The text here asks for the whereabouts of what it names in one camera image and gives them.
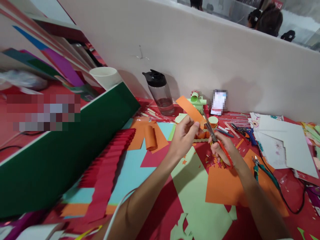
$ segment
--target white wall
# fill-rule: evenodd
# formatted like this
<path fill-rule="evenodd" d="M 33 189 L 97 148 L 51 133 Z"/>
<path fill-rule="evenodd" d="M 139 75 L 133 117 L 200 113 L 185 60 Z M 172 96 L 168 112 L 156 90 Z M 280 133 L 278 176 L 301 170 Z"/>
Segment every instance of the white wall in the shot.
<path fill-rule="evenodd" d="M 320 122 L 317 52 L 169 0 L 60 2 L 136 96 L 150 96 L 141 72 L 153 68 L 174 99 L 226 89 L 229 110 Z"/>

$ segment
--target orange paper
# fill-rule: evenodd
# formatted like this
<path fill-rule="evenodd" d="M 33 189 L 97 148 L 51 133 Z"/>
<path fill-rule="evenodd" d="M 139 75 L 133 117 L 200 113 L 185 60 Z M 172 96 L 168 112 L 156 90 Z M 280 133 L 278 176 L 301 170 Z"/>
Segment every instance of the orange paper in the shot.
<path fill-rule="evenodd" d="M 128 147 L 129 150 L 137 150 L 141 148 L 144 139 L 144 126 L 149 124 L 149 117 L 134 118 L 130 128 L 135 128 L 136 133 Z"/>
<path fill-rule="evenodd" d="M 64 209 L 62 210 L 62 213 L 60 217 L 66 217 L 66 216 L 82 216 L 86 215 L 88 210 L 89 204 L 87 203 L 72 203 L 67 204 Z M 116 210 L 115 205 L 107 205 L 106 214 L 113 214 Z"/>
<path fill-rule="evenodd" d="M 199 113 L 199 111 L 189 102 L 185 96 L 181 96 L 176 101 L 179 106 L 186 111 L 186 113 L 193 119 L 195 122 L 200 123 L 200 128 L 204 128 L 204 124 L 206 123 L 206 120 L 204 117 Z"/>
<path fill-rule="evenodd" d="M 244 161 L 251 169 L 253 176 L 254 162 L 252 161 L 252 156 L 255 157 L 255 153 L 249 149 Z M 272 172 L 274 171 L 270 165 L 267 164 L 267 166 Z M 283 217 L 289 216 L 278 189 L 262 169 L 259 169 L 259 184 L 279 213 Z M 235 169 L 219 168 L 217 164 L 209 168 L 206 202 L 248 207 L 240 178 Z"/>
<path fill-rule="evenodd" d="M 144 126 L 144 136 L 146 138 L 146 149 L 148 151 L 157 149 L 156 138 L 152 125 Z"/>
<path fill-rule="evenodd" d="M 154 134 L 156 136 L 157 149 L 151 151 L 152 153 L 155 153 L 160 149 L 164 148 L 165 146 L 167 146 L 169 143 L 166 137 L 163 135 L 163 132 L 161 131 L 159 125 L 156 122 L 153 121 L 153 122 L 150 122 L 149 124 L 153 127 Z"/>

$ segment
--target blue paper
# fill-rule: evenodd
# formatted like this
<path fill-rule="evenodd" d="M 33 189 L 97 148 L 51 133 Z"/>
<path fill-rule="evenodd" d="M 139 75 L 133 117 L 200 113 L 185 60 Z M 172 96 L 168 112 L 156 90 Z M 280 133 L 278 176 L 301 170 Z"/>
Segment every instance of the blue paper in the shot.
<path fill-rule="evenodd" d="M 21 28 L 17 27 L 17 26 L 13 26 L 16 30 L 18 30 L 18 32 L 20 32 L 26 39 L 28 39 L 33 45 L 35 45 L 39 50 L 45 50 L 46 48 L 48 48 L 46 45 L 44 45 L 42 42 L 40 42 L 39 40 L 35 39 L 34 37 L 32 37 L 30 34 L 26 33 L 25 31 L 23 31 Z"/>
<path fill-rule="evenodd" d="M 156 169 L 155 167 L 141 168 L 141 163 L 146 155 L 146 143 L 143 140 L 141 149 L 126 152 L 121 173 L 112 192 L 109 203 L 118 205 L 121 199 L 131 190 L 137 188 Z"/>
<path fill-rule="evenodd" d="M 62 196 L 62 203 L 91 203 L 94 188 L 70 188 Z"/>
<path fill-rule="evenodd" d="M 174 124 L 173 123 L 158 122 L 158 125 L 159 125 L 163 135 L 168 140 Z"/>

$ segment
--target black hair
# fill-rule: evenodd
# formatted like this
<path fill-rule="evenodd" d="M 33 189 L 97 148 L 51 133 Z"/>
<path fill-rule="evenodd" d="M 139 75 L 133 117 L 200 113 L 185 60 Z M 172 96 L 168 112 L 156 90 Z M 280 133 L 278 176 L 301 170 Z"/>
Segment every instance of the black hair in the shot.
<path fill-rule="evenodd" d="M 283 16 L 281 10 L 275 4 L 269 4 L 257 21 L 256 29 L 271 36 L 277 37 L 282 25 Z"/>
<path fill-rule="evenodd" d="M 259 9 L 255 9 L 251 13 L 249 13 L 248 22 L 250 22 L 252 28 L 256 27 L 257 21 L 260 16 L 261 16 L 261 12 Z"/>
<path fill-rule="evenodd" d="M 191 7 L 194 7 L 198 10 L 201 10 L 202 7 L 202 0 L 190 0 Z"/>
<path fill-rule="evenodd" d="M 281 39 L 286 40 L 288 42 L 292 42 L 292 40 L 296 37 L 296 32 L 293 30 L 289 30 L 281 36 Z"/>

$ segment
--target black cable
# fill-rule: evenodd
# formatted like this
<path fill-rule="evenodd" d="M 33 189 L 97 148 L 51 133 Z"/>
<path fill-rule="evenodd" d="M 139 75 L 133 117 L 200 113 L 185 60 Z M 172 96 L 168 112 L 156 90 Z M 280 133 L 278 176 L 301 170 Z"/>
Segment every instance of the black cable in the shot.
<path fill-rule="evenodd" d="M 266 163 L 264 162 L 259 147 L 258 147 L 258 150 L 259 150 L 259 154 L 260 154 L 260 157 L 261 157 L 261 159 L 262 159 L 262 161 L 263 161 L 264 166 L 268 169 L 268 171 L 272 174 L 272 176 L 274 177 L 274 179 L 275 179 L 275 180 L 277 181 L 277 183 L 278 183 L 278 180 L 276 179 L 276 177 L 273 175 L 273 173 L 271 172 L 271 170 L 268 168 L 268 166 L 267 166 Z M 292 209 L 289 207 L 287 201 L 285 200 L 285 198 L 284 198 L 284 196 L 283 196 L 283 194 L 282 194 L 281 187 L 279 187 L 279 192 L 280 192 L 280 195 L 281 195 L 282 200 L 284 201 L 284 203 L 286 204 L 286 206 L 288 207 L 288 209 L 290 210 L 290 212 L 292 212 L 293 214 L 299 214 L 299 213 L 302 211 L 303 207 L 304 207 L 304 201 L 305 201 L 305 199 L 304 199 L 304 193 L 307 191 L 307 186 L 306 186 L 305 184 L 303 184 L 303 185 L 304 185 L 304 189 L 303 189 L 303 193 L 302 193 L 302 203 L 301 203 L 301 206 L 299 207 L 299 209 L 298 209 L 296 212 L 292 211 Z"/>
<path fill-rule="evenodd" d="M 22 148 L 22 147 L 16 146 L 16 145 L 14 145 L 14 146 L 8 146 L 8 147 L 1 148 L 1 149 L 0 149 L 0 152 L 3 151 L 3 150 L 6 150 L 7 148 L 12 148 L 12 147 L 16 147 L 16 148 L 19 148 L 19 149 Z"/>

